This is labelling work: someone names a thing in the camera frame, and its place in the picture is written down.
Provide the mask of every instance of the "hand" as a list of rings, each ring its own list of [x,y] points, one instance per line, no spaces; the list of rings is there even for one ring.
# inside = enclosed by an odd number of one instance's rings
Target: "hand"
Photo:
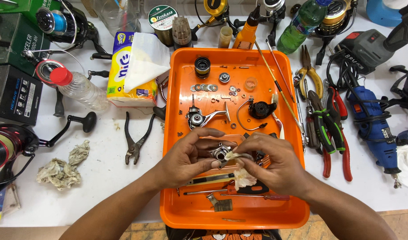
[[[236,147],[237,144],[217,139],[200,137],[222,137],[225,133],[214,128],[194,128],[177,141],[163,159],[151,171],[158,178],[157,184],[163,188],[178,188],[195,176],[220,166],[221,162],[212,158],[206,150],[218,146],[219,142]]]
[[[257,150],[269,155],[271,164],[266,169],[248,158],[240,158],[237,162],[244,163],[244,168],[249,174],[277,194],[301,197],[306,193],[311,175],[303,169],[293,146],[288,141],[254,132],[233,152],[246,153]]]

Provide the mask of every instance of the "red screwdriver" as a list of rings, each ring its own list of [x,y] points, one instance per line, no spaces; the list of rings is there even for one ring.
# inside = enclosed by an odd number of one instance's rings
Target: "red screwdriver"
[[[279,200],[288,201],[290,200],[289,195],[278,195],[278,194],[264,194],[264,195],[243,195],[243,194],[220,194],[221,196],[238,196],[238,197],[263,197],[265,200]]]

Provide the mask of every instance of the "red bottle cap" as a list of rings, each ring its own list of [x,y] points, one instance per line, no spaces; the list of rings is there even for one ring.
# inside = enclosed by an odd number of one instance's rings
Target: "red bottle cap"
[[[66,68],[55,68],[50,73],[50,80],[59,86],[65,86],[72,81],[72,73]]]

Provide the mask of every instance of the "orange grease bottle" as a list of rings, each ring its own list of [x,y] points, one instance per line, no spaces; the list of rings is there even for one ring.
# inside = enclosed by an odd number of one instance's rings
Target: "orange grease bottle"
[[[256,30],[259,24],[260,4],[250,13],[243,29],[238,33],[232,48],[252,49],[256,40]]]

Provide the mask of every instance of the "forearm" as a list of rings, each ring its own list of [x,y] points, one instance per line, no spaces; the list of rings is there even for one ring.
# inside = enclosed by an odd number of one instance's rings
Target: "forearm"
[[[161,189],[149,172],[100,202],[77,220],[60,240],[118,240]]]
[[[310,187],[300,198],[310,204],[339,240],[397,239],[383,218],[369,206],[309,176]]]

